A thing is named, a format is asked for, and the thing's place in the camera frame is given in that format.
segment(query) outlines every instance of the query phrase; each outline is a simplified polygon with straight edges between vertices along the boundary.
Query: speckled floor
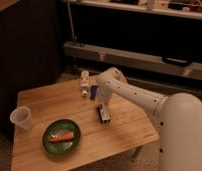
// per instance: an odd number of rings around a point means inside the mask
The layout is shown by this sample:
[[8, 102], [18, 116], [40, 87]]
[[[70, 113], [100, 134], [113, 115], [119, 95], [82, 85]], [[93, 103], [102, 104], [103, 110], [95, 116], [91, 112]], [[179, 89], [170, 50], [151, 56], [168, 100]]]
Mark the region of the speckled floor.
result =
[[[67, 81], [75, 79], [77, 76], [63, 73], [58, 79]], [[149, 116], [150, 120], [158, 129], [158, 120], [154, 116]], [[89, 165], [75, 169], [75, 171], [157, 171], [158, 170], [158, 144], [159, 142], [144, 145], [137, 156], [132, 158], [135, 149], [109, 157], [104, 160], [91, 163]], [[9, 171], [11, 168], [12, 144], [0, 135], [0, 171]]]

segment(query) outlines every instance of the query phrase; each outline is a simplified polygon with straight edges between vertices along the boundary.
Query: wooden tabletop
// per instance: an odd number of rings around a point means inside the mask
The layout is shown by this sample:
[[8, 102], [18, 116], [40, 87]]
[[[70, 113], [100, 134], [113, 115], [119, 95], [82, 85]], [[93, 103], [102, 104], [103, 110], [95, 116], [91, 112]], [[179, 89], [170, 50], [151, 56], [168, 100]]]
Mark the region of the wooden tabletop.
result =
[[[22, 91], [22, 105], [31, 108], [35, 126], [30, 131], [15, 128], [12, 171], [70, 170], [159, 138], [146, 113], [115, 94], [108, 105], [111, 122], [101, 124], [97, 103], [81, 96], [79, 79]], [[81, 130], [76, 149], [60, 159], [48, 156], [42, 147], [44, 131], [58, 119], [71, 119]]]

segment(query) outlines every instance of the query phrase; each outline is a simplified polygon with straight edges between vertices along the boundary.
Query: clear plastic cup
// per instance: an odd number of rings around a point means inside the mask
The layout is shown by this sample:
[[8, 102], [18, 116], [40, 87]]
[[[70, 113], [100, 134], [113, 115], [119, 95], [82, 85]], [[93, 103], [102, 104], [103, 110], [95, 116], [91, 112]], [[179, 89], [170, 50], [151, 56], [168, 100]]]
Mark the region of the clear plastic cup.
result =
[[20, 106], [13, 110], [10, 114], [10, 121], [27, 131], [34, 126], [31, 110], [27, 106]]

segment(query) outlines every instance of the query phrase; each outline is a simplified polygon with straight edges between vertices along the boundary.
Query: white robot link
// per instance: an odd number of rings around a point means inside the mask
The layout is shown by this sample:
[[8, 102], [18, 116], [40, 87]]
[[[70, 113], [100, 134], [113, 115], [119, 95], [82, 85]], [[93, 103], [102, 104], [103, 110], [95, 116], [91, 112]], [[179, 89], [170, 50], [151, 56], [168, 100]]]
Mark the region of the white robot link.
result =
[[187, 93], [170, 97], [124, 82], [121, 71], [110, 68], [96, 77], [97, 98], [108, 102], [116, 93], [158, 115], [160, 130], [160, 171], [202, 171], [202, 102]]

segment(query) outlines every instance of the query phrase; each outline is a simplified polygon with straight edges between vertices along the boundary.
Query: small bottle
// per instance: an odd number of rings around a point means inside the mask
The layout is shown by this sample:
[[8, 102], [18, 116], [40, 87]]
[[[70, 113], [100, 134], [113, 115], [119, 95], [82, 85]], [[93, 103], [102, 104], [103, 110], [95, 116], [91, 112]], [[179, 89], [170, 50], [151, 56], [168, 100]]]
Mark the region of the small bottle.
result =
[[83, 97], [89, 92], [89, 72], [86, 70], [81, 72], [81, 91]]

